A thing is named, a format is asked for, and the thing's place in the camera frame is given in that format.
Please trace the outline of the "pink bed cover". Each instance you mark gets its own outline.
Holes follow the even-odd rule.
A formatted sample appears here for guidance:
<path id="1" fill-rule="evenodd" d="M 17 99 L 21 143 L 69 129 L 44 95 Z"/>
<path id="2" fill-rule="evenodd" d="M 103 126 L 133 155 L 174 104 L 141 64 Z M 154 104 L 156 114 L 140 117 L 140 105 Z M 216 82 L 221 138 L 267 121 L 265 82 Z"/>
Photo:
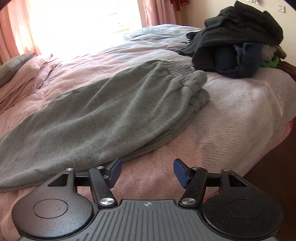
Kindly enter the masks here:
<path id="1" fill-rule="evenodd" d="M 191 64 L 176 50 L 186 46 L 186 34 L 194 30 L 158 25 L 128 33 L 110 48 L 52 54 L 56 67 L 41 88 L 1 114 L 1 135 L 59 94 L 123 69 L 154 59 Z M 261 68 L 252 78 L 207 76 L 207 104 L 170 143 L 123 164 L 112 190 L 117 199 L 179 199 L 183 189 L 173 173 L 176 158 L 210 172 L 229 168 L 245 175 L 288 136 L 295 117 L 295 81 L 287 73 Z"/>

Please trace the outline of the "pink left curtain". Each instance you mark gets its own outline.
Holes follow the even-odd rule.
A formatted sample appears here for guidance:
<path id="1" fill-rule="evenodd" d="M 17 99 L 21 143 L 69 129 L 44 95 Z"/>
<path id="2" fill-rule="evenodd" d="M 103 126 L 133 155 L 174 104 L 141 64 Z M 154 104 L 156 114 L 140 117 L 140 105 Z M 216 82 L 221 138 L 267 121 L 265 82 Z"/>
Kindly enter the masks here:
<path id="1" fill-rule="evenodd" d="M 33 37 L 28 1 L 1 1 L 1 65 L 13 57 L 40 50 Z"/>

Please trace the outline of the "pink right curtain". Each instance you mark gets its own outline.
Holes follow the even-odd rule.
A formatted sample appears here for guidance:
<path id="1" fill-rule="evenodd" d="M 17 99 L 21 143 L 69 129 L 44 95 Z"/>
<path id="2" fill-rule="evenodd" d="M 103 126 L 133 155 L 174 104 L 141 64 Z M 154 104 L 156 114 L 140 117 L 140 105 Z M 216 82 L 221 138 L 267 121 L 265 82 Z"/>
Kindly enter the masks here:
<path id="1" fill-rule="evenodd" d="M 174 1 L 144 0 L 142 2 L 147 26 L 177 23 Z"/>

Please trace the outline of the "pink pillow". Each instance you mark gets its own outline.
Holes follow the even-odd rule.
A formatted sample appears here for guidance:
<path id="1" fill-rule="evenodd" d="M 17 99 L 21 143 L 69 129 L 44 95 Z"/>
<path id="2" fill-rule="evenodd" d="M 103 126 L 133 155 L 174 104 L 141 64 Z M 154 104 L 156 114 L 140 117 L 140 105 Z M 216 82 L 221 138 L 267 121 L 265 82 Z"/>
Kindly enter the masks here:
<path id="1" fill-rule="evenodd" d="M 58 59 L 40 55 L 20 67 L 12 79 L 1 87 L 1 113 L 34 94 L 58 63 Z"/>

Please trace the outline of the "white wall socket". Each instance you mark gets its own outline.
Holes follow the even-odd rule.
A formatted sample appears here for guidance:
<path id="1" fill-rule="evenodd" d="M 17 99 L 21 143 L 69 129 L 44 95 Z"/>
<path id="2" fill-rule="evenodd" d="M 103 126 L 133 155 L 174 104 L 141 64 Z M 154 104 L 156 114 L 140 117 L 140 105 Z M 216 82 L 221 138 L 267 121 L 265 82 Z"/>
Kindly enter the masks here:
<path id="1" fill-rule="evenodd" d="M 285 13 L 285 6 L 278 5 L 277 9 L 278 9 L 278 11 Z"/>

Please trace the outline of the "grey sweatpants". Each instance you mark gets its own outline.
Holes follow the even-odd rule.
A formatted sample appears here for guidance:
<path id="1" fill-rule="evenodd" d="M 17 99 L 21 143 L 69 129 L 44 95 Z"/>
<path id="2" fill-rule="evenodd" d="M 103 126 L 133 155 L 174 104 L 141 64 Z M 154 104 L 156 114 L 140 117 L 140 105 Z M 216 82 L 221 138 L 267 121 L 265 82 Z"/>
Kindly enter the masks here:
<path id="1" fill-rule="evenodd" d="M 1 192 L 171 142 L 209 100 L 206 81 L 187 64 L 152 60 L 55 97 L 1 138 Z"/>

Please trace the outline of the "grey checked pillow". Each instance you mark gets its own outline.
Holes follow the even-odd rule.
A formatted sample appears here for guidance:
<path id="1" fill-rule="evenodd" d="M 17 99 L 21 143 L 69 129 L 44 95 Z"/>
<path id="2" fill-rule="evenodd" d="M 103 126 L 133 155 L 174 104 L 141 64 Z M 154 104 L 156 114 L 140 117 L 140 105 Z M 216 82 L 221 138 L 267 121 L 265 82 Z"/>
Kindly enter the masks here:
<path id="1" fill-rule="evenodd" d="M 0 68 L 0 87 L 7 84 L 16 74 L 16 72 L 29 60 L 34 57 L 35 53 L 26 53 L 13 57 L 4 63 Z"/>

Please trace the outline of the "red garment on rack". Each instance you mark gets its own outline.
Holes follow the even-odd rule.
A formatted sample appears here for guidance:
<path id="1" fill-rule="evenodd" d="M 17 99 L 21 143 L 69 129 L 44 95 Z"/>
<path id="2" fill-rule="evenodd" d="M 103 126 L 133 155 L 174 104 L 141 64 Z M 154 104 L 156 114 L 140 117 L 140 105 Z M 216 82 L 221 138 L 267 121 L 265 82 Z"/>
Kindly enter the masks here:
<path id="1" fill-rule="evenodd" d="M 176 11 L 181 11 L 182 6 L 186 6 L 190 3 L 189 0 L 170 0 Z"/>

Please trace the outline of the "pink curtain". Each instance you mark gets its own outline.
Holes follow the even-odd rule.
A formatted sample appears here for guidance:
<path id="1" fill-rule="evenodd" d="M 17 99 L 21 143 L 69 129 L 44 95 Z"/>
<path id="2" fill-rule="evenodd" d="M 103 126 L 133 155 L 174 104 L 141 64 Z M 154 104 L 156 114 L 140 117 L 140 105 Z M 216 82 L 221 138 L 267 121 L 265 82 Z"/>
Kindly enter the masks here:
<path id="1" fill-rule="evenodd" d="M 147 26 L 177 23 L 174 1 L 144 0 L 142 2 Z"/>
<path id="2" fill-rule="evenodd" d="M 28 1 L 1 1 L 1 65 L 13 57 L 40 50 L 33 37 Z"/>

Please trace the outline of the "pile of dark clothes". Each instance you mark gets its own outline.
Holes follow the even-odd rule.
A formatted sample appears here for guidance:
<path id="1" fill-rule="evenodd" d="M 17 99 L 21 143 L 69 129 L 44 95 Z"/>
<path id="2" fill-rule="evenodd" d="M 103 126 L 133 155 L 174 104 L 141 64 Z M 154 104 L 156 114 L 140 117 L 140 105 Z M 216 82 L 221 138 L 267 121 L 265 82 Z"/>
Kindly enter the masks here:
<path id="1" fill-rule="evenodd" d="M 191 57 L 195 70 L 250 78 L 261 66 L 263 46 L 278 46 L 283 29 L 269 12 L 236 1 L 186 38 L 187 47 L 178 54 Z"/>

